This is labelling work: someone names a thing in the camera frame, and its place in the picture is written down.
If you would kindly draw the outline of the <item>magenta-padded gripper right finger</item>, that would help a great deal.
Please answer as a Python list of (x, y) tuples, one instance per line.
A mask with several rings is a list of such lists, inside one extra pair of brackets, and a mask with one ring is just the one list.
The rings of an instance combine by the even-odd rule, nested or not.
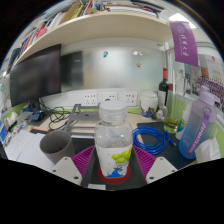
[(133, 149), (147, 184), (177, 172), (177, 169), (165, 157), (154, 157), (137, 146)]

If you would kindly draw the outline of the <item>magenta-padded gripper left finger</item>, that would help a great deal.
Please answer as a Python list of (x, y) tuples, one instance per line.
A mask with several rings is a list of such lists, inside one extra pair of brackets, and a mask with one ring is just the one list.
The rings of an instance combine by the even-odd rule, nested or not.
[(63, 157), (53, 166), (51, 172), (78, 186), (87, 187), (91, 180), (95, 159), (95, 147), (91, 146), (72, 158)]

